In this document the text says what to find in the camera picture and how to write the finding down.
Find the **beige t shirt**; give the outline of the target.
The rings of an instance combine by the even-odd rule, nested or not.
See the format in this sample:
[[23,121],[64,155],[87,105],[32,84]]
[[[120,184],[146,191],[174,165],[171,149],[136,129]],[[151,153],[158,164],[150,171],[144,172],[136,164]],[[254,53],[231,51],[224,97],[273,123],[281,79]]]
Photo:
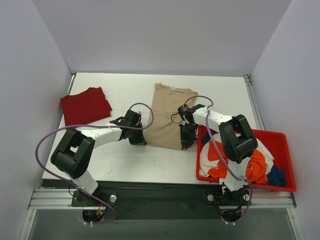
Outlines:
[[149,128],[144,131],[144,138],[148,146],[172,149],[180,151],[181,135],[179,122],[181,118],[177,115],[180,106],[187,103],[189,107],[195,105],[196,91],[190,88],[174,88],[156,83],[151,104],[153,114],[149,116]]

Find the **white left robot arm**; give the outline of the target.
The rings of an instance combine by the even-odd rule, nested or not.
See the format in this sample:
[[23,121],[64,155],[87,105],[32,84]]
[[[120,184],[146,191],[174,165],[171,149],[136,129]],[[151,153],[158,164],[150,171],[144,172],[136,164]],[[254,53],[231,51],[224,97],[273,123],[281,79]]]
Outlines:
[[83,200],[90,206],[101,201],[100,186],[92,177],[88,166],[93,150],[111,142],[128,139],[133,146],[145,146],[141,113],[129,109],[125,116],[112,120],[104,128],[77,130],[69,128],[64,133],[50,162],[83,189]]

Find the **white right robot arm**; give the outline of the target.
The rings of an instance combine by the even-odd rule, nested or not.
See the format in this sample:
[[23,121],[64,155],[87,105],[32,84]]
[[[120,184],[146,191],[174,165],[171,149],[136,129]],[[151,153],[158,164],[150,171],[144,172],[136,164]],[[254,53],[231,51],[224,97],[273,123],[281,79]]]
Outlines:
[[233,204],[240,197],[238,190],[246,184],[246,169],[250,158],[258,147],[246,117],[242,114],[237,116],[224,115],[210,111],[203,104],[188,107],[183,104],[177,109],[177,114],[184,123],[179,124],[181,149],[187,150],[196,141],[198,126],[205,126],[214,143],[211,131],[216,131],[221,139],[223,153],[228,162],[223,160],[228,174],[223,177],[225,189],[221,192],[222,200],[227,204]]

